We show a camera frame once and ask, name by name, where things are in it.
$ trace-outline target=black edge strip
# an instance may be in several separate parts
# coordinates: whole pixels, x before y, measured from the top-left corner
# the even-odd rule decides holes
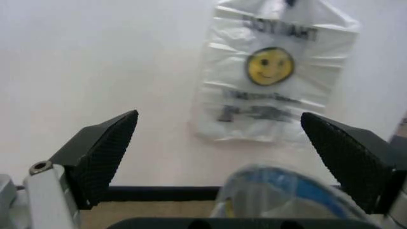
[[[111,186],[102,201],[191,201],[215,200],[220,187]]]

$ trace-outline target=hole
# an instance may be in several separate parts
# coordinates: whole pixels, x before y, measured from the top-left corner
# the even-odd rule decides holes
[[[262,60],[261,60],[261,63],[262,63],[262,65],[266,66],[266,65],[268,65],[268,60],[262,59]]]
[[[304,227],[295,221],[284,221],[280,229],[304,229]]]
[[[42,168],[44,168],[46,165],[47,165],[47,164],[46,164],[45,162],[41,162],[41,163],[36,164],[36,165],[34,166],[34,169],[42,169]]]
[[[194,220],[188,226],[188,229],[211,229],[211,225],[204,220]]]

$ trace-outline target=textured rubber pad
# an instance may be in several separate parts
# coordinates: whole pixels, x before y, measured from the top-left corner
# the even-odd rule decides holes
[[[301,125],[342,189],[366,213],[385,213],[406,176],[406,157],[370,131],[311,113]]]
[[[50,161],[63,165],[79,209],[97,205],[106,193],[137,124],[130,111],[83,128]]]

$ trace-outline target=clear plastic object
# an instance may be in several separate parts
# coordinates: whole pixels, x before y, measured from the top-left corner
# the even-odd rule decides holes
[[[218,193],[211,217],[369,218],[349,196],[283,166],[251,165],[232,174]]]
[[[325,0],[218,0],[192,124],[212,140],[303,140],[359,30]]]

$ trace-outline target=yellow smiley face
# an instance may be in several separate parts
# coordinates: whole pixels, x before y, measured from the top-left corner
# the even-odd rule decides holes
[[[269,86],[288,78],[294,71],[294,60],[284,49],[270,47],[256,51],[246,62],[249,79],[260,86]]]

